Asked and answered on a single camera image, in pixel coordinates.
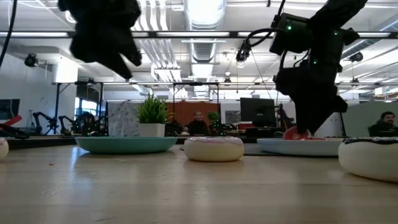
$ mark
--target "woman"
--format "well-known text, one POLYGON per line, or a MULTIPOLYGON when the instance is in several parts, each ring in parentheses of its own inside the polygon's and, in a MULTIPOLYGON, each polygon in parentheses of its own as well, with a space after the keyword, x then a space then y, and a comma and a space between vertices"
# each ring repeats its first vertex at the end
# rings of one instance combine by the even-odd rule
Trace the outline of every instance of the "woman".
POLYGON ((209 130, 207 128, 207 124, 203 121, 201 111, 197 111, 193 115, 195 116, 195 119, 187 125, 189 133, 191 135, 209 136, 209 130))

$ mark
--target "dark gray mat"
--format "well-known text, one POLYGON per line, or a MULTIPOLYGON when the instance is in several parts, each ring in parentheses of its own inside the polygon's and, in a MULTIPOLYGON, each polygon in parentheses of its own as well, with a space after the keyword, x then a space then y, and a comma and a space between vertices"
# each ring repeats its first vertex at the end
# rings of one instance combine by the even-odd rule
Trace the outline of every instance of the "dark gray mat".
POLYGON ((244 155, 245 156, 278 156, 277 154, 264 152, 259 148, 258 144, 245 144, 244 145, 244 155))

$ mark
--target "orange wall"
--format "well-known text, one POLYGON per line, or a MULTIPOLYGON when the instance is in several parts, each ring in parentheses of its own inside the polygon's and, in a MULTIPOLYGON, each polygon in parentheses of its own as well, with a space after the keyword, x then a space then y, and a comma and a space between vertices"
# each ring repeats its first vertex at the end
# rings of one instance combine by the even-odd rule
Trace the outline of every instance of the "orange wall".
MULTIPOLYGON (((203 114, 203 120, 207 125, 210 125, 210 121, 207 118, 207 113, 211 111, 218 111, 216 103, 205 103, 205 102, 178 102, 175 103, 175 119, 180 123, 181 126, 187 125, 193 121, 194 113, 201 111, 203 114)), ((173 113, 173 103, 167 103, 167 111, 173 113)))

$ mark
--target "man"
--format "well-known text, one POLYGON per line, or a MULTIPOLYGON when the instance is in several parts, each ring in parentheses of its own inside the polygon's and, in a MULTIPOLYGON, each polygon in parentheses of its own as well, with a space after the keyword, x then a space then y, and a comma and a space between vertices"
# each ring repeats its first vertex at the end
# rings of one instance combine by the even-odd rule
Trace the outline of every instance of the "man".
POLYGON ((195 119, 187 125, 189 133, 191 135, 209 136, 209 130, 207 124, 203 121, 203 115, 201 111, 197 111, 193 115, 195 116, 195 119))
POLYGON ((398 134, 395 129, 394 119, 396 115, 391 111, 386 111, 380 115, 380 120, 369 128, 371 137, 393 137, 398 134))

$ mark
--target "white pot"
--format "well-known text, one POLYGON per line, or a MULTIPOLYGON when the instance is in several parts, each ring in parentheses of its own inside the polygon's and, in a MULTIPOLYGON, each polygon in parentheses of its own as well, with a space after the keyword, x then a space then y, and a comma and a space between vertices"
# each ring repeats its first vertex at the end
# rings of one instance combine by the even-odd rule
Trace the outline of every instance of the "white pot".
POLYGON ((164 137, 165 124, 139 124, 140 137, 164 137))

